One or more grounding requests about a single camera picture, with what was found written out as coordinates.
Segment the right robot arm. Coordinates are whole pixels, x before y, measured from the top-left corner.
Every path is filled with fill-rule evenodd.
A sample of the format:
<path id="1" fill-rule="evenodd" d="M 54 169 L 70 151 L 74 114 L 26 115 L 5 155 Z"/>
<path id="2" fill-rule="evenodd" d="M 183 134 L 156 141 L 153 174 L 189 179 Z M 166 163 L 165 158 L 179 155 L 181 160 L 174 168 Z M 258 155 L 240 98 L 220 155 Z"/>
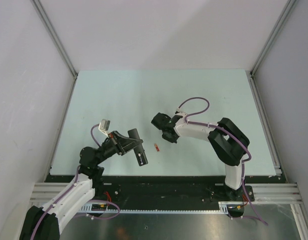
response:
<path id="1" fill-rule="evenodd" d="M 225 164 L 224 190 L 229 200 L 242 196 L 244 187 L 245 162 L 251 160 L 248 151 L 249 139 L 228 118 L 222 118 L 216 125 L 188 120 L 188 114 L 176 112 L 173 117 L 158 113 L 151 124 L 162 131 L 162 138 L 177 143 L 180 137 L 194 138 L 211 144 L 218 158 Z"/>

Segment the black silver battery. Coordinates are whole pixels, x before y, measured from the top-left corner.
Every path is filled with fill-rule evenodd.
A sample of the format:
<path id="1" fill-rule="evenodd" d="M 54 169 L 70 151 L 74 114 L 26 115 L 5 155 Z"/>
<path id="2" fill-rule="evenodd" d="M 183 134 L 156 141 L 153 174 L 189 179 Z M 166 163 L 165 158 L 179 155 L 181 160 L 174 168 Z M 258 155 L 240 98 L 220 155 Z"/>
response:
<path id="1" fill-rule="evenodd" d="M 144 158 L 143 158 L 143 154 L 142 154 L 141 152 L 139 152 L 139 153 L 137 154 L 137 156 L 138 156 L 138 163 L 139 163 L 139 166 L 144 165 L 144 164 L 145 164 L 145 161 L 144 161 Z"/>

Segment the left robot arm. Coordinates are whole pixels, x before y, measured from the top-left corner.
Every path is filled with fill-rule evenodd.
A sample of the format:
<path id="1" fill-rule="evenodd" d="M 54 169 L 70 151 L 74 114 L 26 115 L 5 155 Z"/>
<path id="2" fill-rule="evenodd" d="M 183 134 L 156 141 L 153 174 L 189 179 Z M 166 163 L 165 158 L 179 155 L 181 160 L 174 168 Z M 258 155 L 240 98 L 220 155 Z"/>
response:
<path id="1" fill-rule="evenodd" d="M 84 147 L 80 152 L 79 166 L 72 181 L 55 197 L 41 207 L 32 206 L 27 211 L 19 238 L 21 240 L 58 240 L 64 228 L 76 213 L 92 199 L 104 194 L 100 163 L 113 155 L 123 156 L 134 151 L 139 166 L 147 159 L 137 129 L 123 136 L 117 131 L 108 133 L 98 147 Z"/>

